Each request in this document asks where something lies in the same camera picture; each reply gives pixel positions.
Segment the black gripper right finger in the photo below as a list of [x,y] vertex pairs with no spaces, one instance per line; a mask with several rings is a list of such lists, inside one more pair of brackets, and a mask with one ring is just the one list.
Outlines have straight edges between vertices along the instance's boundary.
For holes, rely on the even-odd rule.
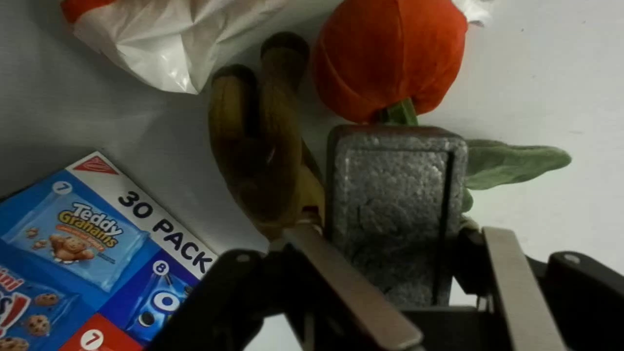
[[497,303],[513,351],[567,351],[513,229],[483,227]]

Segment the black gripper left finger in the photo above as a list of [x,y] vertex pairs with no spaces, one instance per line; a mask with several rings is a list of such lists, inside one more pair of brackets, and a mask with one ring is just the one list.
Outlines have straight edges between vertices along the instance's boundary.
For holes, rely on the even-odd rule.
[[380,351],[413,351],[423,331],[409,321],[314,223],[283,231],[283,243],[296,249],[337,296],[355,327]]

